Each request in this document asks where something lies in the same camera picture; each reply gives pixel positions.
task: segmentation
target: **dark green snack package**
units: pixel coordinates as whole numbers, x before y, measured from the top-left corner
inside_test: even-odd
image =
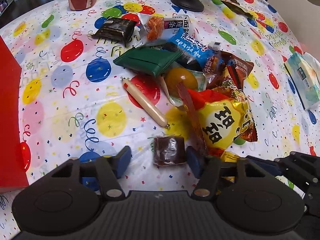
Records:
[[[157,77],[170,66],[181,53],[147,47],[132,48],[113,60],[113,63]]]

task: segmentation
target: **yellow balloon print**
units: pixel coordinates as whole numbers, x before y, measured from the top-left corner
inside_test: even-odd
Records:
[[[249,74],[246,80],[253,89],[257,89],[259,87],[259,82],[252,73]]]
[[[123,8],[125,10],[127,10],[129,13],[132,13],[132,12],[141,12],[142,11],[142,6],[138,3],[134,3],[134,2],[128,2],[128,3],[125,3],[123,5]]]
[[[272,22],[269,18],[267,18],[267,17],[264,19],[264,23],[267,24],[267,25],[269,25],[269,26],[271,26],[271,27],[274,27],[273,22]]]
[[[260,23],[257,23],[258,29],[262,32],[265,33],[266,29],[263,27]]]
[[[173,107],[165,113],[165,117],[170,124],[170,129],[164,130],[166,134],[180,135],[183,136],[185,140],[189,138],[192,126],[184,110],[181,111]]]
[[[294,138],[294,140],[300,144],[300,126],[295,124],[293,127],[292,127],[292,136]]]
[[[69,113],[67,108],[58,109],[55,117],[52,118],[51,131],[54,138],[60,142],[69,142],[75,136],[76,126],[74,122],[69,122],[75,113]]]
[[[25,28],[26,28],[26,23],[25,22],[20,23],[13,31],[13,36],[15,37],[15,36],[19,35],[20,33],[22,33],[24,31]]]
[[[227,16],[229,19],[233,19],[236,14],[231,11],[228,7],[222,8],[222,12],[224,13],[225,16]]]
[[[257,39],[251,41],[250,46],[259,56],[262,56],[264,54],[264,47],[262,43]]]
[[[27,105],[32,103],[38,96],[41,90],[40,79],[31,80],[31,82],[25,87],[22,95],[22,102]]]
[[[97,113],[97,127],[104,136],[115,137],[121,134],[127,124],[122,107],[115,102],[105,103]]]
[[[39,45],[45,39],[49,38],[49,36],[50,36],[50,29],[46,29],[44,32],[37,34],[35,38],[35,45]]]

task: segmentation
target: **brown candy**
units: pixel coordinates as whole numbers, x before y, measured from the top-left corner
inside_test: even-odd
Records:
[[[187,161],[182,136],[154,137],[153,147],[156,165],[177,165]]]

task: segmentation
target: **blue snack wrapper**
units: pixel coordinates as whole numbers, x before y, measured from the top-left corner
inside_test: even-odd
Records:
[[[176,62],[193,71],[202,71],[207,59],[213,55],[211,49],[185,33],[182,27],[162,48],[171,52],[181,52]]]

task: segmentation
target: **blue balloon print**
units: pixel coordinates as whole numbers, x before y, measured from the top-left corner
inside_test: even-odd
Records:
[[[257,27],[257,22],[255,20],[250,19],[250,18],[247,18],[247,20],[252,26]]]
[[[311,112],[310,110],[308,110],[308,113],[309,113],[310,121],[311,121],[313,124],[316,124],[316,123],[317,123],[317,119],[316,119],[315,115],[313,114],[313,112]]]
[[[111,73],[111,65],[108,60],[98,57],[91,61],[85,74],[91,82],[104,81]]]
[[[97,158],[99,158],[100,155],[90,151],[82,154],[79,157],[79,160],[81,163],[87,163],[87,162],[95,162]],[[90,188],[93,191],[99,190],[99,184],[96,180],[96,178],[93,177],[82,177],[82,184],[85,185],[86,187]]]
[[[100,17],[100,18],[97,19],[96,22],[94,23],[94,27],[97,28],[97,29],[99,29],[99,28],[102,26],[102,24],[105,23],[106,20],[107,20],[107,19],[106,19],[105,17]]]
[[[72,68],[68,65],[57,67],[51,75],[51,84],[56,88],[64,88],[73,77]]]
[[[25,58],[26,54],[24,53],[23,49],[20,49],[16,55],[14,55],[14,58],[16,61],[21,64]]]
[[[267,24],[266,24],[266,29],[268,32],[271,32],[271,33],[275,31],[270,25],[267,25]]]
[[[116,5],[113,8],[118,8],[121,11],[121,14],[126,14],[128,11],[124,9],[123,5]]]
[[[290,86],[290,88],[291,88],[291,90],[292,90],[292,93],[296,93],[296,90],[295,90],[295,88],[294,88],[294,85],[292,84],[292,82],[290,81],[290,79],[288,79],[288,82],[289,82],[289,86]]]
[[[271,12],[276,13],[276,9],[274,9],[270,4],[268,4],[268,8]]]

